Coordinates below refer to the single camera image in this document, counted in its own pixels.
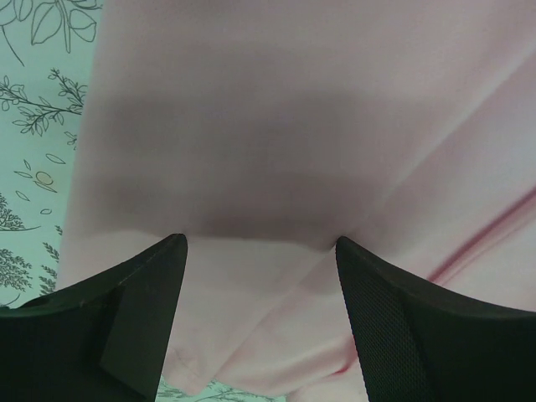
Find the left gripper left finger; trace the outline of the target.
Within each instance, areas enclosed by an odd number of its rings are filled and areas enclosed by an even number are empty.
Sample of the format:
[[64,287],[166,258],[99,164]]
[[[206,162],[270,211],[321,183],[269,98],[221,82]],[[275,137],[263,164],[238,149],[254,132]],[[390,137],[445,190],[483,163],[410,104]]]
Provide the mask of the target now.
[[188,253],[172,234],[72,286],[1,310],[4,401],[153,401]]

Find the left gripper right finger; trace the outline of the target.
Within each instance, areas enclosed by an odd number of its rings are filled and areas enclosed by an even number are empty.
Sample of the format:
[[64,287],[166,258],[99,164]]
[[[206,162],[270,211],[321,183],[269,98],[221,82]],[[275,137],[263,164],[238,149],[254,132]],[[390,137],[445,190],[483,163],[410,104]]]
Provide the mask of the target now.
[[335,251],[369,400],[534,400],[533,312],[449,291],[346,237]]

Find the pink t shirt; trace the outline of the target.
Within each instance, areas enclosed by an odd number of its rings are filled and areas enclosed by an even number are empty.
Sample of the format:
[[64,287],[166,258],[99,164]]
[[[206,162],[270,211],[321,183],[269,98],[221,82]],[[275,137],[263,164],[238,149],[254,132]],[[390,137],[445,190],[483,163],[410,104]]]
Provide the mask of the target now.
[[363,400],[340,236],[534,309],[534,2],[106,2],[57,285],[172,233],[190,395]]

